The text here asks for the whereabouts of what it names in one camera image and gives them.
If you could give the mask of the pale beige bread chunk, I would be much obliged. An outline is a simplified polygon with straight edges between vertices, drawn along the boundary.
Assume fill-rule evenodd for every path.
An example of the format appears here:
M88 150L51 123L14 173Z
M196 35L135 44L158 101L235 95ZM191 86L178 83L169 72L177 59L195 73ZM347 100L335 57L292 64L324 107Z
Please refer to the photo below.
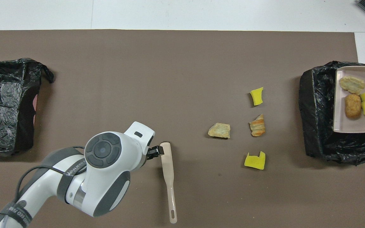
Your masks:
M365 81L356 77L346 76L339 80L340 87L351 94L360 95L365 88Z

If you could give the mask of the brown oval bread roll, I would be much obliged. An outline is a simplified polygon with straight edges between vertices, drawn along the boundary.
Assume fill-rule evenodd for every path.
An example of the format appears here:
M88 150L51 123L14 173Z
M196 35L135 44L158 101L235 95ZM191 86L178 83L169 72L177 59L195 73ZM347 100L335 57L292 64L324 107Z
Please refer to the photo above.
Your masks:
M344 112L347 118L357 119L361 115L361 98L359 95L350 94L345 97Z

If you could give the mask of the black plastic trash bag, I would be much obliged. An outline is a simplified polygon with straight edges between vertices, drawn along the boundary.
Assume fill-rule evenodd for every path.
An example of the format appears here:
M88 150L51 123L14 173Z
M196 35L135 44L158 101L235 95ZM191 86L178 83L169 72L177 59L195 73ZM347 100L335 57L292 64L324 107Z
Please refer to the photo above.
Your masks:
M42 77L55 76L44 64L31 58L0 61L0 156L26 151L34 144L34 101Z
M336 71L357 62L331 61L300 77L298 106L307 156L343 164L365 163L365 133L333 131Z

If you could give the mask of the brown paper table mat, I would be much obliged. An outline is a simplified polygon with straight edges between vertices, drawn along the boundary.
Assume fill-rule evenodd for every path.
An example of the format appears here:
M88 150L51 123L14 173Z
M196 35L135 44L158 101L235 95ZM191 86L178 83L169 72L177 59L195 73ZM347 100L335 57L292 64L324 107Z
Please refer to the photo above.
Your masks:
M156 158L107 215L52 197L29 228L365 228L365 164L306 156L298 109L303 72L358 61L352 33L0 31L0 61L18 58L45 64L55 82L42 83L33 148L0 157L0 210L50 152L138 121L155 131L152 146L171 143L178 218L169 222ZM266 131L253 137L261 114ZM215 123L230 124L229 139L208 135ZM265 169L245 167L260 151Z

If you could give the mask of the pink plastic bin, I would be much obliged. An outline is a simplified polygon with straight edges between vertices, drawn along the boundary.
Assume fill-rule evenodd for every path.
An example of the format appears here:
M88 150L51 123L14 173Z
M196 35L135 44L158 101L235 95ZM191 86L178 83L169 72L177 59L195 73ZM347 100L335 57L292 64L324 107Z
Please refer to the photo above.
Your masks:
M35 121L36 121L36 114L37 114L37 102L38 102L38 94L35 95L33 102L32 102L32 107L34 109L34 115L33 115L33 126L35 126Z

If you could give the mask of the small yellow sponge piece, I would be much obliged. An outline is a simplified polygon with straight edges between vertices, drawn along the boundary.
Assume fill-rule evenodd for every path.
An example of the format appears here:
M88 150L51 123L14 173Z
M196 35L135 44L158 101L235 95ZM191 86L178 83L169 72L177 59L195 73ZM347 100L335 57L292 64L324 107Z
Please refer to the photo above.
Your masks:
M262 99L263 89L264 89L264 87L260 87L258 89L254 89L250 92L254 106L258 106L263 103L263 99Z

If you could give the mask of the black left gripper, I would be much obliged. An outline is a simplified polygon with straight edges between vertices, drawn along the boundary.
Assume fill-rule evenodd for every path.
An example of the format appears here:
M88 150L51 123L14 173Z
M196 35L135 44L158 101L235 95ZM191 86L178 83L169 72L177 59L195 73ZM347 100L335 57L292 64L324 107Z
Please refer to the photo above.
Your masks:
M164 149L162 146L154 146L150 149L148 149L148 152L146 154L146 160L153 159L155 157L160 157L164 155Z

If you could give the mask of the orange striped bread piece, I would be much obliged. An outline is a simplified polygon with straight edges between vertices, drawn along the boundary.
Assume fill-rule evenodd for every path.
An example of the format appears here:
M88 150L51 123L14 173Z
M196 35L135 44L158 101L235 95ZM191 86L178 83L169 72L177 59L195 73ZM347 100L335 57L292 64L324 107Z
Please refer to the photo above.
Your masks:
M266 131L264 114L259 115L254 121L249 122L251 135L253 137L259 137Z

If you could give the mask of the beige brush with black bristles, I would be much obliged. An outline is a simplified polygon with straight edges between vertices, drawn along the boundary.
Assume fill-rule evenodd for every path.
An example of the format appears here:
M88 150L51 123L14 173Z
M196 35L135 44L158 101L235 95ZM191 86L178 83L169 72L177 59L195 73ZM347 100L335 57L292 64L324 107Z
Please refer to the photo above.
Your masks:
M169 221L171 224L175 224L178 221L176 213L176 201L174 195L174 166L171 154L171 144L169 142L163 142L160 144L163 148L164 154L161 156L163 177L167 187L167 199L168 199L168 212Z

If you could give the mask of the notched yellow sponge piece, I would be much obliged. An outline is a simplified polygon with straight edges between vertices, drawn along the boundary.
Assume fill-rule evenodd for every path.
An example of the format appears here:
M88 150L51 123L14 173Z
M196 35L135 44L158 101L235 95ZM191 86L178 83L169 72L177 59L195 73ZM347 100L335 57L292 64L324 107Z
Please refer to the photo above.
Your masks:
M250 153L248 153L244 161L244 166L255 168L258 170L264 170L265 162L266 162L266 155L263 151L260 151L258 156L250 155Z

